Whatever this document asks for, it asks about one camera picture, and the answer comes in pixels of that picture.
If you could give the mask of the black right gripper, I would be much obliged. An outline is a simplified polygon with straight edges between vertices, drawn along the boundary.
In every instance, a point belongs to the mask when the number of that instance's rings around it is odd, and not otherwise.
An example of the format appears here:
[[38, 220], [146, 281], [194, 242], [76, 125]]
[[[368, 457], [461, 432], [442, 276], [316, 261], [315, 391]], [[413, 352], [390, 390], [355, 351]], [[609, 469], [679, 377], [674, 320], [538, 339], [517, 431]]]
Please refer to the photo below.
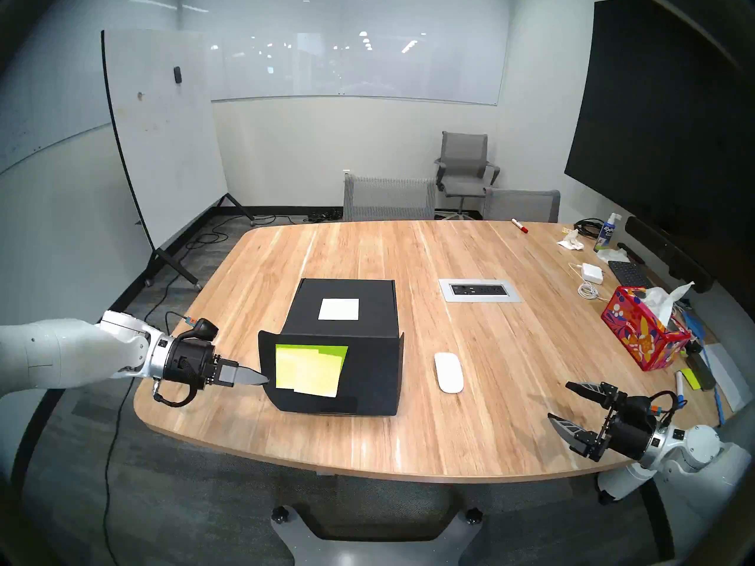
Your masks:
[[565, 388], [608, 410], [600, 435], [555, 414], [547, 414], [552, 427], [571, 451], [594, 462], [601, 460], [605, 449], [634, 461], [645, 456], [658, 423], [651, 407], [621, 407], [627, 393], [605, 382], [569, 381]]

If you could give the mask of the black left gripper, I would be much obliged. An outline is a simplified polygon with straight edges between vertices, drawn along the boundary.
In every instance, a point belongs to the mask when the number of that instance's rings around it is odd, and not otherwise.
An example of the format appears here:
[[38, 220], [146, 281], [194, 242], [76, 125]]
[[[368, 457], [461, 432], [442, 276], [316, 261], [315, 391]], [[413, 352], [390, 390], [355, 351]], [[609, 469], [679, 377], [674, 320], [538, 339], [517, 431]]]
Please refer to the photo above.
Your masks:
[[[163, 380], [181, 383], [203, 390], [214, 383], [217, 373], [214, 344], [197, 338], [176, 338], [168, 349], [163, 369]], [[220, 361], [220, 386], [262, 386], [270, 381], [267, 376], [239, 365], [237, 361]]]

